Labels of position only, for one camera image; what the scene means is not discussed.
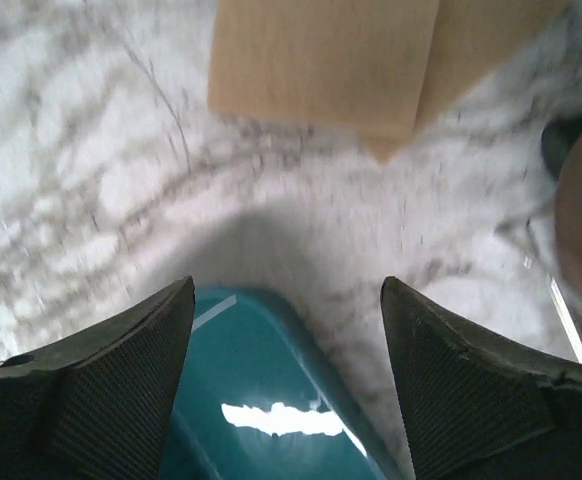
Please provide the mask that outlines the teal plastic storage basket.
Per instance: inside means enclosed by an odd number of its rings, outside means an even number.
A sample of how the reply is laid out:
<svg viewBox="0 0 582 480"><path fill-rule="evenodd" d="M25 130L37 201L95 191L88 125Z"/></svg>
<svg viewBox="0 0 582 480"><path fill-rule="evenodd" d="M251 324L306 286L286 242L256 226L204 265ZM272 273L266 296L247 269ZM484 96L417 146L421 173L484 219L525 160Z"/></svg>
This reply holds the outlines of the teal plastic storage basket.
<svg viewBox="0 0 582 480"><path fill-rule="evenodd" d="M398 479L301 318L257 288L201 288L163 479Z"/></svg>

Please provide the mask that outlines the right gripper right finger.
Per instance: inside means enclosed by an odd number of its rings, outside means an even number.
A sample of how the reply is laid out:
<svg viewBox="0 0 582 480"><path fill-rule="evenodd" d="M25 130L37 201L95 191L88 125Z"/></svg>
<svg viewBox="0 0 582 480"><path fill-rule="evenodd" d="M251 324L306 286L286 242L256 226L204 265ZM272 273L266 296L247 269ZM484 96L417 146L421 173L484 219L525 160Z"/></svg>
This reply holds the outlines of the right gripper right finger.
<svg viewBox="0 0 582 480"><path fill-rule="evenodd" d="M582 365L528 348L397 278L382 318L419 479L582 479Z"/></svg>

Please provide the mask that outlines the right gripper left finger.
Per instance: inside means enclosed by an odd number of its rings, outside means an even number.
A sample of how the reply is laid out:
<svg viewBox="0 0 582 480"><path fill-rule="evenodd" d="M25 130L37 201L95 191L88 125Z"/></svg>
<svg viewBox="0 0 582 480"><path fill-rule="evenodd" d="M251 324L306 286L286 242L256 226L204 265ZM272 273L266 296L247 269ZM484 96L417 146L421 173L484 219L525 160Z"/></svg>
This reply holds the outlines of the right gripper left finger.
<svg viewBox="0 0 582 480"><path fill-rule="evenodd" d="M155 479L187 352L195 287L0 364L0 479Z"/></svg>

